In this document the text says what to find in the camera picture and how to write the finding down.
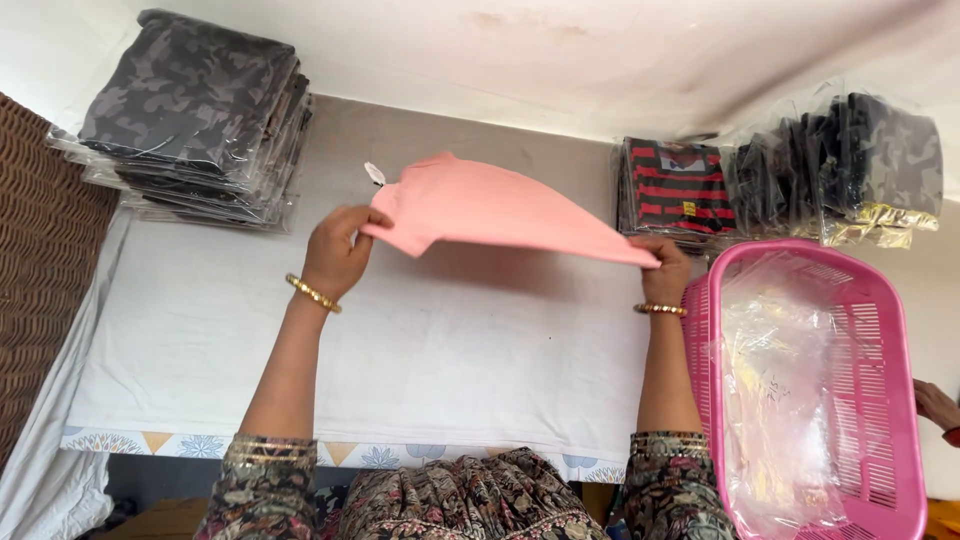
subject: floral pattern border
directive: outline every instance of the floral pattern border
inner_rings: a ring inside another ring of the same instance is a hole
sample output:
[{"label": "floral pattern border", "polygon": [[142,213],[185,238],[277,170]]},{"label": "floral pattern border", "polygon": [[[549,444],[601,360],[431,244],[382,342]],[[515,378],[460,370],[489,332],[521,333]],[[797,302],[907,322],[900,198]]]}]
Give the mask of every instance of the floral pattern border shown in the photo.
[{"label": "floral pattern border", "polygon": [[[222,459],[231,437],[220,435],[155,433],[150,431],[104,430],[67,426],[60,438],[66,450],[110,452],[112,454],[169,455]],[[507,451],[503,448],[404,445],[366,443],[324,443],[317,445],[317,464],[349,469],[396,469],[422,467],[435,459],[455,459],[461,455],[488,457]],[[552,463],[565,480],[622,483],[626,463],[596,457],[540,453]]]}]

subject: pink plastic basket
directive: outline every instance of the pink plastic basket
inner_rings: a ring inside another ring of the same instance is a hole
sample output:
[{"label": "pink plastic basket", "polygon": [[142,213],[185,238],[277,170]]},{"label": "pink plastic basket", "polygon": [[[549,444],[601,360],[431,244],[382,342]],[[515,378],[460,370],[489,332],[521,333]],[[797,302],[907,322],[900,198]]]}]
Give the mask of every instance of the pink plastic basket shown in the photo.
[{"label": "pink plastic basket", "polygon": [[846,405],[838,407],[833,422],[845,433],[838,442],[838,473],[848,522],[839,528],[808,525],[797,538],[917,540],[926,524],[926,498],[900,297],[869,265],[807,240],[734,246],[684,294],[687,364],[724,505],[729,510],[719,362],[721,279],[731,264],[776,251],[809,260],[804,272],[829,285],[825,291],[838,291],[832,313],[850,335],[831,347],[830,388]]}]

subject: stack of packaged clothes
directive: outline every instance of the stack of packaged clothes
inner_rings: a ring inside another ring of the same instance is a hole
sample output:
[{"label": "stack of packaged clothes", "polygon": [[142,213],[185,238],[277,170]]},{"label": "stack of packaged clothes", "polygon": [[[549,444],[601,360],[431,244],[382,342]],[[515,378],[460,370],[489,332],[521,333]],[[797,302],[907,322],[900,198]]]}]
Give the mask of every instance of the stack of packaged clothes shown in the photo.
[{"label": "stack of packaged clothes", "polygon": [[797,109],[726,145],[625,138],[619,230],[669,235],[692,255],[789,236],[909,248],[914,230],[937,230],[943,151],[932,119],[842,83],[777,106]]},{"label": "stack of packaged clothes", "polygon": [[289,233],[312,119],[293,46],[164,10],[51,144],[146,219]]}]

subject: floral printed dress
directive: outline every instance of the floral printed dress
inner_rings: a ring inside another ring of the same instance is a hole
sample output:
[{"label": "floral printed dress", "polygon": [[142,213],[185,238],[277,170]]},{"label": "floral printed dress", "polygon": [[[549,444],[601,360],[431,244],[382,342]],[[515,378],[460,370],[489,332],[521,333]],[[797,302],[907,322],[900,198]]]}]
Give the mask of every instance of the floral printed dress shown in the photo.
[{"label": "floral printed dress", "polygon": [[[314,489],[316,441],[238,433],[198,540],[600,540],[560,473],[528,448],[419,469],[363,471],[342,508]],[[635,540],[733,540],[700,433],[636,433],[627,465]]]}]

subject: woman's left hand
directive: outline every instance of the woman's left hand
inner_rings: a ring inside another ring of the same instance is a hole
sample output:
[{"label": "woman's left hand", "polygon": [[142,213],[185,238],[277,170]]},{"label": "woman's left hand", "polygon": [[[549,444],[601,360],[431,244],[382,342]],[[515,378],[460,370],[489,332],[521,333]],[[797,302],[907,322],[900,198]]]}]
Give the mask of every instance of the woman's left hand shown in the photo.
[{"label": "woman's left hand", "polygon": [[333,302],[339,302],[367,269],[373,238],[357,230],[366,223],[391,228],[394,222],[371,207],[338,207],[310,234],[303,262],[303,281]]}]

